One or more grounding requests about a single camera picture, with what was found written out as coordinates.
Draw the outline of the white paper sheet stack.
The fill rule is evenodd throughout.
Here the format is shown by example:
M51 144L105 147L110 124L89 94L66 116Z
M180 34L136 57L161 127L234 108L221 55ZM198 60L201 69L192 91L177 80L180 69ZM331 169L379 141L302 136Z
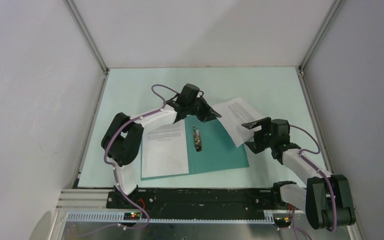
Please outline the white paper sheet stack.
M242 126L242 124L263 119L264 116L241 97L215 104L212 106L212 109L221 115L217 119L221 122L237 148L251 139L255 130L261 129L260 126L254 129L247 129Z

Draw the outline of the teal plastic folder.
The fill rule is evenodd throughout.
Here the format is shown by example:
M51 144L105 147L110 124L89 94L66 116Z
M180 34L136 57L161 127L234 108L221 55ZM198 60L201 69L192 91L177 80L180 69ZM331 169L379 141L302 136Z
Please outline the teal plastic folder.
M218 120L200 122L196 117L188 116L184 119L184 122L189 165L189 173L184 175L249 167L250 164L244 146L236 147L228 132ZM200 132L202 141L202 151L200 152L195 149L193 125Z

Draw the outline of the printed white paper sheet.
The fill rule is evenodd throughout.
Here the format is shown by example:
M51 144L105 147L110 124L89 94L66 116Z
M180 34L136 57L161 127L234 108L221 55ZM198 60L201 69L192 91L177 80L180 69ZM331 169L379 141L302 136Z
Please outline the printed white paper sheet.
M142 140L141 179L189 173L185 121L148 130Z

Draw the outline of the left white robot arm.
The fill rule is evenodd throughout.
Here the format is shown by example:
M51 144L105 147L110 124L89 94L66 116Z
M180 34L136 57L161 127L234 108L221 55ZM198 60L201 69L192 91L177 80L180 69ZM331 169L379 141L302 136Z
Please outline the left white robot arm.
M175 124L188 116L195 116L202 123L221 118L196 85L187 83L170 99L159 93L156 96L162 100L161 107L135 117L117 113L101 140L103 161L112 168L115 188L120 192L118 201L125 208L133 208L138 202L138 194L134 192L138 185L131 164L138 157L145 130Z

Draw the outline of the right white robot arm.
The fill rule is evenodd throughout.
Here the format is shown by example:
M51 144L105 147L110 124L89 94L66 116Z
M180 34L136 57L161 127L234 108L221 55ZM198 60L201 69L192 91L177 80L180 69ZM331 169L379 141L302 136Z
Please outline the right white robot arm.
M273 185L271 204L284 209L289 204L303 211L310 226L334 232L341 226L356 223L356 212L348 179L342 174L333 174L310 160L303 149L291 142L292 125L285 119L265 117L243 123L243 128L259 128L253 140L245 145L254 154L271 150L273 159L294 172L305 183L298 186L293 181L277 182Z

